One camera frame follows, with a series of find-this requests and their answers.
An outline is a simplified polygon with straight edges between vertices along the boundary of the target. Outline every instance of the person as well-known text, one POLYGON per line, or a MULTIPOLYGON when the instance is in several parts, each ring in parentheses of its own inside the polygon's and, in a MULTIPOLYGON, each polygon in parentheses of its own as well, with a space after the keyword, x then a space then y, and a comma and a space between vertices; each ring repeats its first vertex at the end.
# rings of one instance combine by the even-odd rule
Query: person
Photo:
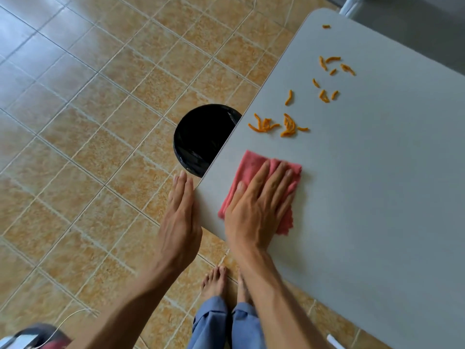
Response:
MULTIPOLYGON (((267 248, 294 194, 282 201, 292 170, 281 163, 267 179, 265 162, 251 183, 239 183, 225 215, 226 241, 240 267, 238 304, 232 313, 232 349, 329 349, 283 283, 267 248)), ((147 269, 68 346, 130 349, 152 312, 199 251, 202 230, 194 186, 185 172, 173 179, 159 233, 159 249, 147 269)), ((202 283, 204 303, 195 315, 189 349, 223 349, 227 307, 226 269, 215 267, 202 283)))

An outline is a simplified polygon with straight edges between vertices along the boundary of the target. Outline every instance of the foot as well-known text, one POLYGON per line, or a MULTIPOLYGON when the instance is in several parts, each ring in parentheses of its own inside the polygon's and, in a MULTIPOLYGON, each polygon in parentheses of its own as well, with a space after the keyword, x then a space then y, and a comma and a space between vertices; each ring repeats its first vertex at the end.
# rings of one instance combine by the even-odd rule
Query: foot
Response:
POLYGON ((216 266, 202 281, 202 300, 206 301, 214 296, 225 298, 226 291, 226 267, 216 266))
POLYGON ((247 289, 246 282, 239 270, 239 277, 237 281, 237 303, 248 302, 253 305, 252 298, 250 297, 249 289, 247 289))

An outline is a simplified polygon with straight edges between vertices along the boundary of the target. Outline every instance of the jeans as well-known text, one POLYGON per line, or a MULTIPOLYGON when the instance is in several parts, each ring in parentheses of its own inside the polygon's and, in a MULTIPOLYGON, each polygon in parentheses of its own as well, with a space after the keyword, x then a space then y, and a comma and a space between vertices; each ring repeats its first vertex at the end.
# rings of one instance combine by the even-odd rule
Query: jeans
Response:
MULTIPOLYGON (((195 314, 192 338, 187 349, 224 349, 228 308, 220 296, 205 301, 195 314)), ((240 302, 232 311, 231 349, 266 349, 255 308, 240 302)))

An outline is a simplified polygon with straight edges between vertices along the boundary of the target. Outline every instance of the leg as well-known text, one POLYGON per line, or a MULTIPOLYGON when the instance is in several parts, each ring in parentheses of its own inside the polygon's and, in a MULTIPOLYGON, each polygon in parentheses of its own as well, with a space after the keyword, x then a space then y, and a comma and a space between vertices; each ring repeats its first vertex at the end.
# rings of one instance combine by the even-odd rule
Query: leg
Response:
POLYGON ((239 274, 237 305, 232 312, 232 349, 266 349, 257 311, 247 286, 239 274))
POLYGON ((187 349, 223 349, 226 342, 228 308, 224 301, 226 268, 216 266, 202 283, 201 308, 195 314, 192 338, 187 349))

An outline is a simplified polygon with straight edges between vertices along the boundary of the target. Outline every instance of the white tabletop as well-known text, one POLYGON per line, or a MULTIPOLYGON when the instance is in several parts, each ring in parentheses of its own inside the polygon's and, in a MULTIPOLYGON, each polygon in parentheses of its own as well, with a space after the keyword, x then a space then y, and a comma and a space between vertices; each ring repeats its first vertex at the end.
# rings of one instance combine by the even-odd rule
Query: white tabletop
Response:
POLYGON ((286 279, 394 349, 463 347, 465 77, 318 10, 196 189, 203 226, 223 239, 217 212, 246 149, 303 166, 294 228, 270 246, 286 279), (329 76, 320 55, 357 76, 329 76), (338 100, 320 101, 312 78, 338 100), (311 133, 258 134, 254 112, 287 112, 311 133))

